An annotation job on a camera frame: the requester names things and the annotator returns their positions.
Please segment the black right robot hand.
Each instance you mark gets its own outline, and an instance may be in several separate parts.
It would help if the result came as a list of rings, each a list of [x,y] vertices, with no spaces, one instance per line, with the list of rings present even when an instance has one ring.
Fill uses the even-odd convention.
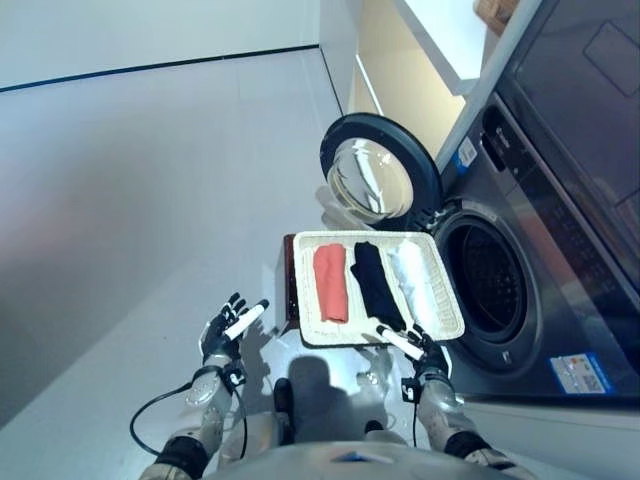
[[[391,345],[398,348],[411,362],[414,377],[435,375],[449,379],[449,364],[442,347],[421,327],[406,332],[396,332],[388,325],[380,323],[376,332]]]

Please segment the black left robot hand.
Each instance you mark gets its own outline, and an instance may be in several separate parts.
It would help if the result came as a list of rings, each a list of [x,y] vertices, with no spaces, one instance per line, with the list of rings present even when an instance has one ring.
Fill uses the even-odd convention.
[[[233,293],[218,314],[206,323],[200,335],[199,350],[203,363],[222,355],[231,361],[239,360],[244,333],[266,312],[269,305],[267,299],[262,299],[248,307],[238,292]]]

